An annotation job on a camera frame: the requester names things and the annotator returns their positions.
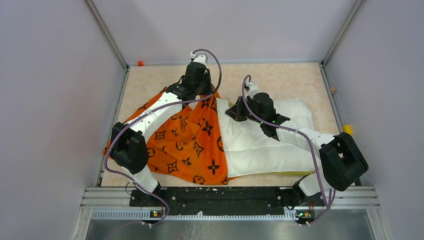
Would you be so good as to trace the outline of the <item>white pillow yellow edge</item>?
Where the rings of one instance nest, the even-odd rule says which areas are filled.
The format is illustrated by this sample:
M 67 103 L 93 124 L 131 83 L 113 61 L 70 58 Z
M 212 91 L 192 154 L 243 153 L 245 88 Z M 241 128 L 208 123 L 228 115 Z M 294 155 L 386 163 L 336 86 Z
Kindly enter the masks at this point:
M 237 122 L 225 111 L 230 102 L 219 98 L 217 115 L 229 178 L 253 174 L 296 173 L 305 175 L 315 170 L 312 155 L 292 143 L 266 136 L 259 123 Z

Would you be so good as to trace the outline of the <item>orange patterned pillowcase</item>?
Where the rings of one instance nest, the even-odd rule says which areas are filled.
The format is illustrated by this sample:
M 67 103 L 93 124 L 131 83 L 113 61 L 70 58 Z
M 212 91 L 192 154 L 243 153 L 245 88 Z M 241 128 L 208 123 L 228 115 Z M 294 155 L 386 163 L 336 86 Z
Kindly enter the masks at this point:
M 198 185 L 227 185 L 227 158 L 221 134 L 219 93 L 168 118 L 146 143 L 147 166 Z

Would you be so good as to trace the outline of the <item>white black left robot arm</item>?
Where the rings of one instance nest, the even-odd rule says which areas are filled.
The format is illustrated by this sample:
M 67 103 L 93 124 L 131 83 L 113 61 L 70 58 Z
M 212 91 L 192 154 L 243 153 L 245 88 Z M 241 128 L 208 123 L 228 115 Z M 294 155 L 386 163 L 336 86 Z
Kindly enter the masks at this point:
M 149 108 L 127 123 L 117 122 L 107 155 L 119 165 L 123 176 L 142 190 L 141 200 L 149 207 L 160 202 L 160 184 L 149 167 L 147 142 L 169 118 L 187 105 L 207 99 L 213 94 L 211 73 L 203 56 L 195 57 L 185 74 L 166 88 Z

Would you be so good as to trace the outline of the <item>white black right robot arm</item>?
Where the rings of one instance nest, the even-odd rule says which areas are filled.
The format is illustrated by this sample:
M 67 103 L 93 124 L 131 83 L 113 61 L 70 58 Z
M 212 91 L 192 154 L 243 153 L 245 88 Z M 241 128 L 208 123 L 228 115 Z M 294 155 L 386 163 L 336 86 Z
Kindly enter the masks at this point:
M 344 191 L 369 169 L 353 137 L 316 131 L 300 100 L 272 100 L 267 93 L 217 102 L 229 177 L 299 173 L 293 200 L 307 206 L 320 192 Z

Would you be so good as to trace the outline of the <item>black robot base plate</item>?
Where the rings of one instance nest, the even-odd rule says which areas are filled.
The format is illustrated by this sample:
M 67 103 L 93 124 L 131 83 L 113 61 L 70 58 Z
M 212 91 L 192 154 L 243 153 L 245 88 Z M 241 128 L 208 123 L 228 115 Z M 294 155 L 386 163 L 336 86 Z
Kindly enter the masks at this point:
M 277 186 L 260 187 L 162 187 L 155 198 L 132 190 L 130 207 L 169 206 L 170 216 L 264 216 L 310 206 L 322 207 L 320 194 L 304 196 L 299 190 Z

